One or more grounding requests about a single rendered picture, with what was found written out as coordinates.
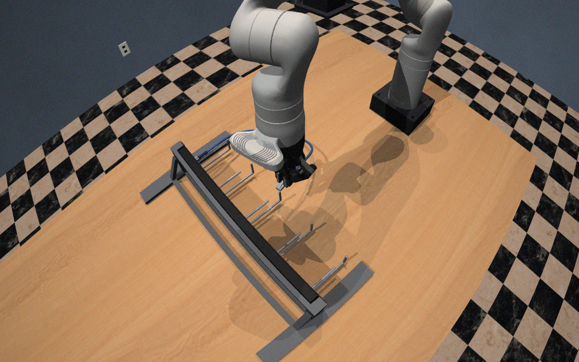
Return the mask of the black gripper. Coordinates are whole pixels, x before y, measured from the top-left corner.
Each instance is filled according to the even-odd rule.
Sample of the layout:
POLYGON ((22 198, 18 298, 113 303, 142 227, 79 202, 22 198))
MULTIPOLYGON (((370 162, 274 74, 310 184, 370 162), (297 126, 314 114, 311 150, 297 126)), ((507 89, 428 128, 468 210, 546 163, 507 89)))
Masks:
POLYGON ((293 183, 309 179, 317 169, 314 163, 308 165, 304 160, 304 142, 305 132, 303 138, 301 138, 298 143, 289 147, 280 147, 283 154, 283 167, 279 171, 275 171, 275 178, 277 183, 283 180, 283 187, 288 188, 291 187, 293 183), (296 166, 300 166, 301 168, 297 171, 296 166))

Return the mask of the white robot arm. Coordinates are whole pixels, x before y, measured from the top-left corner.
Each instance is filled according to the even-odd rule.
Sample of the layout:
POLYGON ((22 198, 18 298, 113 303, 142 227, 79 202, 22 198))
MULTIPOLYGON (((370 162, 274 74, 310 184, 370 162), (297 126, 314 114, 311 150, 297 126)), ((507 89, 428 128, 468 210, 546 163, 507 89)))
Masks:
MULTIPOLYGON (((288 1, 244 0, 229 31, 236 57, 272 65, 260 69, 251 81, 256 130, 230 137, 236 153, 269 171, 283 167, 280 147, 303 138, 304 81, 319 44, 319 28, 310 16, 276 9, 288 1)), ((411 110, 420 100, 453 9, 448 0, 398 1, 405 18, 421 34, 402 39, 388 98, 393 105, 411 110)))

